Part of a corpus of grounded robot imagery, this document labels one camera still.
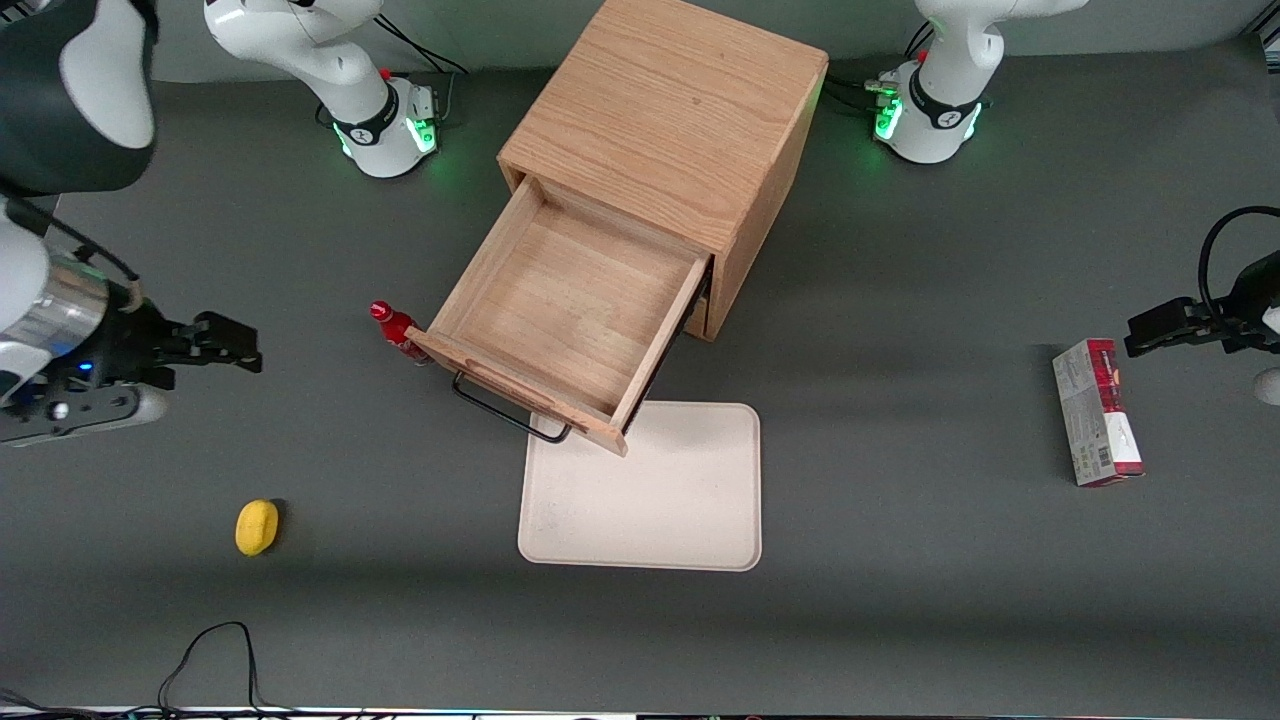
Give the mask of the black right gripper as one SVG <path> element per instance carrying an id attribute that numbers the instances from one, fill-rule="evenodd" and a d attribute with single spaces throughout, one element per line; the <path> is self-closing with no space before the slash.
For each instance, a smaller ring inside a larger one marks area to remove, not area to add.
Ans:
<path id="1" fill-rule="evenodd" d="M 260 355 L 243 355 L 228 348 L 256 348 L 255 328 L 219 313 L 200 313 L 180 324 L 165 318 L 146 301 L 134 313 L 105 306 L 99 324 L 87 332 L 93 314 L 82 307 L 59 307 L 54 315 L 55 333 L 50 345 L 58 351 L 38 375 L 38 393 L 86 392 L 110 386 L 142 384 L 160 391 L 177 387 L 177 373 L 169 365 L 228 365 L 253 374 L 262 372 Z"/>

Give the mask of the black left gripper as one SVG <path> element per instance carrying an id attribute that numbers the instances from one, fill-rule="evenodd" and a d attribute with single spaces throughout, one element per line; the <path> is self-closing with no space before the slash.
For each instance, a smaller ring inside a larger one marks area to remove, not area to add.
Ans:
<path id="1" fill-rule="evenodd" d="M 1253 348 L 1279 355 L 1279 255 L 1270 254 L 1248 265 L 1220 299 L 1211 297 L 1208 278 L 1210 256 L 1204 254 L 1206 306 L 1176 297 L 1130 318 L 1124 338 L 1126 355 L 1137 359 L 1161 348 L 1212 342 L 1221 343 L 1225 354 Z"/>

